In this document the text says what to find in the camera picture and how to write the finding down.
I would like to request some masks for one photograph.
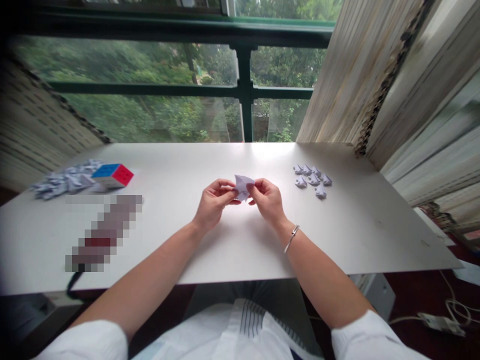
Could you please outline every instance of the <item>rubik's cube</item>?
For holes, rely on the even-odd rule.
[[[124,188],[128,185],[134,173],[122,164],[106,164],[93,173],[91,178],[104,187]]]

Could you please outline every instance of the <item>green foliage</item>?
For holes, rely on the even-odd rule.
[[[169,4],[174,0],[139,0]],[[335,21],[342,0],[236,0],[239,16]],[[237,84],[228,45],[21,37],[17,54],[46,81],[144,84]],[[251,56],[255,85],[312,87],[324,49],[259,47]],[[66,94],[72,106],[120,142],[241,142],[233,98]],[[307,100],[258,99],[254,141],[295,141]]]
[[[214,80],[210,76],[204,76],[200,80],[202,85],[212,85],[213,82]]]

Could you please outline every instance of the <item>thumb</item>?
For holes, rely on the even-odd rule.
[[[234,200],[237,196],[239,195],[239,192],[235,189],[224,193],[222,196],[219,196],[218,198],[220,199],[220,203],[222,205],[227,205],[229,202]]]
[[[258,200],[260,200],[260,198],[264,196],[254,184],[248,184],[246,189],[256,203],[258,203]]]

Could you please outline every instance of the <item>white sleeve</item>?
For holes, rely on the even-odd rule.
[[[371,310],[356,321],[333,329],[331,342],[337,360],[428,360],[405,346],[390,326]]]
[[[36,359],[127,360],[127,336],[114,322],[85,322],[63,332]]]

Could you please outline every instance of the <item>window frame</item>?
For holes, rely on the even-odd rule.
[[[253,141],[255,99],[309,100],[313,88],[256,86],[251,78],[251,54],[259,46],[326,49],[335,22],[205,14],[160,14],[39,6],[35,21],[22,35],[57,38],[135,40],[229,45],[238,64],[236,86],[118,84],[49,81],[58,93],[228,97],[238,99],[243,140]]]

